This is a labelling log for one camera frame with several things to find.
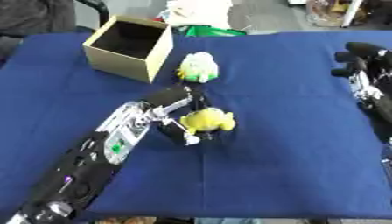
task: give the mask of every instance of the floor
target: floor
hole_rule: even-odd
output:
[[[111,14],[125,14],[134,17],[154,18],[165,8],[165,0],[104,0]],[[321,28],[309,24],[305,18],[305,7],[289,7],[286,0],[233,0],[229,12],[229,23],[233,29],[251,34],[287,31],[325,31],[340,28]],[[98,27],[96,12],[80,3],[76,4],[78,25]],[[349,29],[391,29],[382,24],[366,24]],[[263,224],[299,224],[301,220],[263,219]],[[387,224],[392,220],[343,220],[346,224]]]

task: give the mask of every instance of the cardboard box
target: cardboard box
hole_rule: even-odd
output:
[[[152,83],[173,48],[172,28],[148,19],[113,16],[83,48],[92,68]]]

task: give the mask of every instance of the blue tablecloth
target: blue tablecloth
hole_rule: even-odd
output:
[[[206,94],[234,112],[235,130],[187,148],[151,131],[85,217],[392,218],[382,144],[347,81],[330,75],[347,41],[392,48],[392,32],[176,37],[153,85],[92,70],[86,37],[30,37],[0,71],[2,216],[116,107],[170,86],[180,61],[205,51],[220,65]]]

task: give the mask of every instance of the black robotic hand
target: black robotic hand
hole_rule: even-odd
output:
[[[332,75],[349,79],[354,98],[386,142],[392,134],[392,52],[359,42],[347,43],[346,49],[335,53],[335,60],[346,67],[332,70]]]

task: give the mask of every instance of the plush toy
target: plush toy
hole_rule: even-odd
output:
[[[207,52],[190,53],[181,63],[178,77],[184,81],[206,83],[218,78],[218,65]]]
[[[181,116],[180,123],[192,134],[197,131],[232,130],[235,127],[233,113],[224,113],[218,108],[204,108]]]

